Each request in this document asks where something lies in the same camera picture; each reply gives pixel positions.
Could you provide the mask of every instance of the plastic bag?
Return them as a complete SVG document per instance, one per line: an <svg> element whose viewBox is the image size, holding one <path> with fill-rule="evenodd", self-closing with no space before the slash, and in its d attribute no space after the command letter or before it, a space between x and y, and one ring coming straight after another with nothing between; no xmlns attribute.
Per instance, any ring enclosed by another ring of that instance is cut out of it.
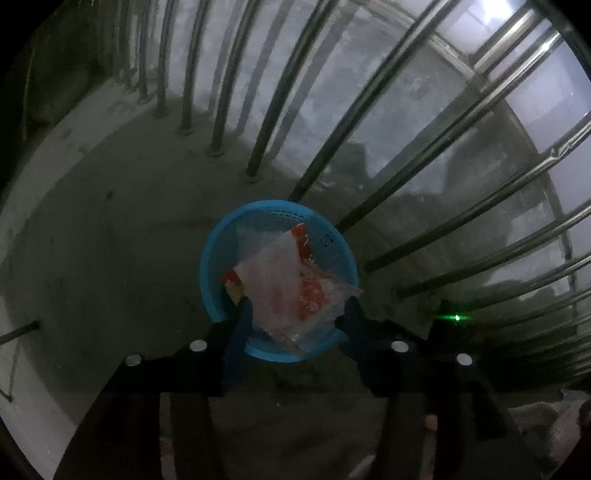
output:
<svg viewBox="0 0 591 480"><path fill-rule="evenodd" d="M256 328L292 353L309 352L361 290L314 264L303 223L287 232L243 228L238 237L241 261L223 276L226 291L235 304L250 299Z"/></svg>

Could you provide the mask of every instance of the stainless steel rod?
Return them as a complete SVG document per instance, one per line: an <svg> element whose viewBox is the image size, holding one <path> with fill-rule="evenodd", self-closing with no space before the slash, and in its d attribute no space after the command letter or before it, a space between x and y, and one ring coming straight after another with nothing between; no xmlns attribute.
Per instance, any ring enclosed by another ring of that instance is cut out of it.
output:
<svg viewBox="0 0 591 480"><path fill-rule="evenodd" d="M353 104L343 115L336 128L316 154L306 172L291 192L288 200L299 202L309 190L318 176L326 168L329 161L347 140L353 130L369 112L376 100L386 91L394 78L423 46L437 26L447 17L458 4L457 0L434 0L421 14L413 26L406 32L402 40L394 47L386 59L361 90Z"/></svg>
<svg viewBox="0 0 591 480"><path fill-rule="evenodd" d="M122 50L121 62L123 63L123 81L125 83L125 90L128 92L133 90L133 85L131 85L131 66L129 65L129 18L131 16L132 7L133 3L131 0L122 0L122 22L119 25L119 42Z"/></svg>
<svg viewBox="0 0 591 480"><path fill-rule="evenodd" d="M150 23L151 0L144 0L141 25L139 29L139 62L138 62L138 90L139 103L145 103L148 96L148 80L146 78L146 55L148 54L148 25Z"/></svg>
<svg viewBox="0 0 591 480"><path fill-rule="evenodd" d="M501 354L502 356L518 356L522 353L527 353L529 351L532 351L528 349L528 343L531 343L534 340L543 339L544 337L552 337L552 339L555 339L559 333L565 332L569 329L577 328L581 325L585 325L586 323L591 323L591 313L578 316L574 319L568 317L568 319L565 322L553 325L550 328L538 330L523 337L517 336L514 341L503 341Z"/></svg>
<svg viewBox="0 0 591 480"><path fill-rule="evenodd" d="M503 301L515 299L517 297L521 297L525 293L529 293L531 291L545 287L546 285L550 285L561 278L568 277L570 274L573 274L574 272L586 267L589 264L591 264L591 252L588 252L586 255L581 257L573 258L570 262L566 262L559 267L553 268L548 273L533 278L532 280L528 280L522 285L518 285L498 293L493 293L489 296L482 297L470 302L454 304L453 308L458 312L470 312L472 310L483 309Z"/></svg>
<svg viewBox="0 0 591 480"><path fill-rule="evenodd" d="M446 223L443 223L442 225L435 227L433 230L413 238L408 242L393 248L389 252L368 261L365 265L365 271L371 273L380 268L386 267L387 265L390 265L390 263L432 244L436 240L439 240L461 226L471 222L537 179L561 160L565 159L575 148L585 141L590 134L591 115L587 114L563 138L557 141L548 150L541 153L538 156L538 161L535 166L512 176L501 187L483 198L480 202L467 210L464 210L462 213L459 213Z"/></svg>
<svg viewBox="0 0 591 480"><path fill-rule="evenodd" d="M351 210L337 224L338 230L341 232L348 230L406 185L473 127L478 120L489 113L495 105L515 90L561 43L562 38L556 30L553 28L547 30L536 44L519 58L513 68L510 68L484 89L480 98L463 115L361 205Z"/></svg>
<svg viewBox="0 0 591 480"><path fill-rule="evenodd" d="M538 365L547 364L552 361L559 361L564 358L568 358L570 355L576 355L577 353L584 352L589 349L591 342L589 339L591 335L579 335L569 338L565 342L559 342L557 345L549 345L547 349L536 352L535 354L528 355L527 357L520 358L519 365L527 365L528 368L532 368ZM573 346L568 351L559 351L561 348Z"/></svg>
<svg viewBox="0 0 591 480"><path fill-rule="evenodd" d="M115 83L121 83L121 12L123 0L115 1L115 16L113 18L113 78Z"/></svg>
<svg viewBox="0 0 591 480"><path fill-rule="evenodd" d="M226 132L228 109L230 107L230 101L232 100L238 68L242 61L242 55L251 32L252 24L254 23L261 4L262 0L247 0L244 13L238 24L238 29L236 30L236 36L234 37L234 42L226 65L226 73L224 74L222 81L222 90L220 91L220 98L217 104L216 119L213 124L212 143L209 147L209 152L214 156L223 153L223 137Z"/></svg>
<svg viewBox="0 0 591 480"><path fill-rule="evenodd" d="M484 43L470 60L481 75L489 74L542 21L542 16L528 4L523 5Z"/></svg>
<svg viewBox="0 0 591 480"><path fill-rule="evenodd" d="M0 335L0 346L16 338L19 338L20 336L23 336L26 333L32 332L33 330L39 330L39 328L39 322L35 321L25 325L24 327L17 328L16 330L13 330L10 333Z"/></svg>
<svg viewBox="0 0 591 480"><path fill-rule="evenodd" d="M164 8L164 19L162 22L162 35L160 36L160 48L158 49L158 69L156 72L156 114L166 114L166 61L168 57L168 42L173 24L174 3L176 0L167 0Z"/></svg>
<svg viewBox="0 0 591 480"><path fill-rule="evenodd" d="M574 294L568 295L566 297L559 298L557 301L545 305L544 307L533 310L532 312L527 312L519 316L510 317L506 319L499 319L499 320L491 320L490 322L482 322L480 325L482 328L505 328L510 327L513 325L519 325L525 322L529 322L530 320L535 320L537 318L543 317L545 315L549 315L550 313L557 312L565 307L569 307L574 305L581 300L591 297L591 287L588 287L584 290L579 292L575 292Z"/></svg>
<svg viewBox="0 0 591 480"><path fill-rule="evenodd" d="M400 288L398 290L398 294L401 297L409 297L425 291L434 290L435 288L440 288L445 285L464 280L465 278L473 277L474 275L482 273L486 270L490 270L491 268L502 265L509 260L514 260L519 256L544 245L572 226L583 221L589 215L591 215L591 200L586 201L584 204L572 211L566 218L555 220L537 232L528 235L514 244L508 245L498 252L476 261L472 265L459 268L458 270L454 270L443 275L439 275L438 277L431 278L430 280Z"/></svg>
<svg viewBox="0 0 591 480"><path fill-rule="evenodd" d="M277 125L277 121L285 106L287 97L296 82L295 79L304 64L312 45L318 37L320 30L322 30L330 13L338 3L338 0L318 0L316 7L310 14L310 17L304 26L304 29L301 31L300 38L298 38L295 47L291 52L290 58L287 60L285 69L281 74L281 78L277 83L277 88L271 99L265 119L262 122L255 146L252 149L251 158L248 161L248 166L246 168L246 175L249 177L256 177L273 130Z"/></svg>
<svg viewBox="0 0 591 480"><path fill-rule="evenodd" d="M189 53L187 55L187 68L185 70L185 84L183 88L183 104L181 107L181 127L182 134L192 132L193 123L193 91L195 89L195 71L199 62L199 47L205 30L207 12L211 0L200 0L195 21L193 22L193 31L191 32L191 43L189 44Z"/></svg>
<svg viewBox="0 0 591 480"><path fill-rule="evenodd" d="M504 359L512 359L512 358L519 358L519 362L523 364L529 364L530 362L535 362L538 359L547 358L548 360L559 358L563 355L568 355L571 351L577 353L579 351L580 345L573 348L571 351L568 352L559 352L555 353L553 356L546 356L541 357L540 355L548 352L554 352L556 350L560 350L561 348L570 346L570 345L578 345L579 343L585 342L586 340L591 339L591 333L585 333L584 335L579 336L572 336L565 340L562 340L557 343L553 343L551 345L544 345L542 347L537 348L536 350L532 350L529 352L524 353L523 355L513 355L504 357Z"/></svg>

